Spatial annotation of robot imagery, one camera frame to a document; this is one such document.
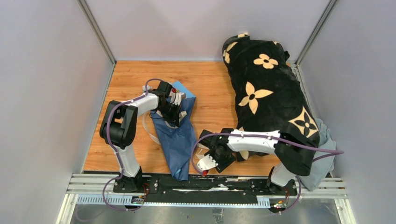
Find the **white wall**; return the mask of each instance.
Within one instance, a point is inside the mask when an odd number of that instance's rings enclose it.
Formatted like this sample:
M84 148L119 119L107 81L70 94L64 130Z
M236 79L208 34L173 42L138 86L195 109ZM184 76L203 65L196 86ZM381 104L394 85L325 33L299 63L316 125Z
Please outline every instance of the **white wall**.
M55 223L111 69L76 0L0 3L0 223Z
M359 224L396 220L396 1L340 0L301 68Z
M88 0L117 60L221 60L230 36L276 40L295 60L329 0Z

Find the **aluminum frame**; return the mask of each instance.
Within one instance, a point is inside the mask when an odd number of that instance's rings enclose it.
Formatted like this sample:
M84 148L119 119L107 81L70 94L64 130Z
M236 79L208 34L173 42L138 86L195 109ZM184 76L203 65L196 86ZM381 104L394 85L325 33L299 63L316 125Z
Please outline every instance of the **aluminum frame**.
M104 185L111 178L116 177L115 174L73 174L69 186L66 190L66 195L62 208L59 212L57 223L66 224L70 223L72 214L77 203L79 195L88 197L89 195L101 195ZM241 176L232 178L230 181L267 178L259 176ZM141 193L114 193L114 181L111 182L107 188L106 193L109 196L141 196ZM284 198L284 196L257 196L259 202L269 199ZM342 224L355 224L352 210L349 205L347 192L341 178L325 178L315 191L309 191L302 186L302 193L300 199L334 199L337 205L337 211ZM145 206L167 206L167 207L213 207L213 208L262 208L262 204L202 204L202 203L145 203Z
M110 50L109 45L107 44L105 37L102 34L102 31L100 31L100 28L98 24L95 21L95 18L93 17L93 14L91 10L89 9L88 3L86 0L77 0L78 4L80 5L81 9L83 10L89 24L91 25L96 37L98 38L98 41L100 45L102 45L103 50L105 51L107 58L110 60L110 62L115 66L117 61L115 60L115 57L113 53Z

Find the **black blanket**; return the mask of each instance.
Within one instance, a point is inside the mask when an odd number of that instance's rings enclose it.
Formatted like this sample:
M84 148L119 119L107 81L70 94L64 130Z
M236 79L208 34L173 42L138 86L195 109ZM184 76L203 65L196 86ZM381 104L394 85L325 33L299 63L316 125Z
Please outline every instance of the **black blanket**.
M271 132L292 127L317 146L318 126L300 82L286 64L288 58L287 51L274 41L251 40L247 34L226 40L223 59L235 91L236 128ZM252 154L257 153L245 151L237 158L243 161Z

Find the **blue garment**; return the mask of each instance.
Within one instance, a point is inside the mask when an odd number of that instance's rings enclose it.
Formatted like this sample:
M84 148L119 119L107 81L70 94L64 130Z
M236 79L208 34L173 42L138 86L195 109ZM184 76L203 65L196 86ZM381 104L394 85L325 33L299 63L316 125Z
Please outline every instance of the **blue garment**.
M336 143L330 137L330 130L327 126L323 123L321 119L315 119L316 124L319 128L319 148L323 149L336 149ZM325 155L327 153L316 152L315 158ZM315 161L312 163L311 173L309 176L300 176L301 182L303 185L310 191L315 190L319 184L323 181L326 177L327 173L334 169L334 156L329 156L324 159Z
M188 91L179 81L172 84L180 92L186 94L182 99L180 111L186 111L187 115L180 121L179 128L167 126L158 114L152 114L154 127L161 143L170 174L178 181L188 180L189 160L192 147L197 138L190 122L192 109L194 108L195 96Z

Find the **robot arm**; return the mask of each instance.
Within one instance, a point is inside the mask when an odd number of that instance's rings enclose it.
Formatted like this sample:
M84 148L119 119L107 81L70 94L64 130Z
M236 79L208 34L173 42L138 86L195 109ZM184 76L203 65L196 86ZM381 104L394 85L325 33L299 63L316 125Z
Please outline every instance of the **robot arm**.
M161 81L157 89L150 90L147 94L144 93L142 96L138 97L137 100L129 100L130 103L118 107L108 124L111 110L120 104L120 102L111 101L109 103L99 134L108 144L106 128L107 125L109 125L110 139L118 150L119 158L124 167L125 177L139 178L139 176L141 176L139 175L139 173L141 173L141 168L136 160L132 145L136 134L137 118L140 115L151 110L158 110L161 112L164 120L176 126L180 125L180 102L170 103L167 101L167 98L174 94L183 94L175 93L172 90L173 87L171 84ZM115 119L122 119L122 123L117 122Z
M314 146L313 142L294 129L273 132L245 132L224 128L222 133L227 136L212 136L201 141L209 151L199 160L197 166L201 171L216 168L220 173L235 161L232 152L242 150L276 155L280 163L273 167L268 178L267 186L271 188L284 187L296 175L308 176L315 152L303 148L284 144L271 137L288 139L293 142ZM200 137L211 132L204 130Z

